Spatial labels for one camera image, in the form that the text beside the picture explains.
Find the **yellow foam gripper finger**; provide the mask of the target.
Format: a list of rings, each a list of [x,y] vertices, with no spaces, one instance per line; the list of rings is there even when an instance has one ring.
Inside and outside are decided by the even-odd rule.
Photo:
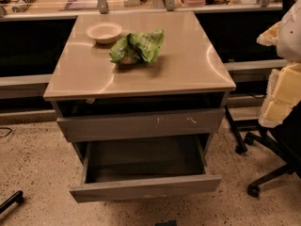
[[[257,43],[264,46],[277,45],[280,22],[273,24],[257,37]]]
[[[291,63],[281,70],[273,69],[266,92],[259,124],[275,128],[283,123],[301,101],[301,64]]]

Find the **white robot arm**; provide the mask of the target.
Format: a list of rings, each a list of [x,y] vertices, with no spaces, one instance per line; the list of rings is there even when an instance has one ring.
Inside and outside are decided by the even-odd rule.
[[[277,55],[288,61],[269,75],[267,96],[261,107],[259,124],[275,128],[301,101],[301,0],[297,0],[280,22],[260,34],[257,43],[275,45]]]

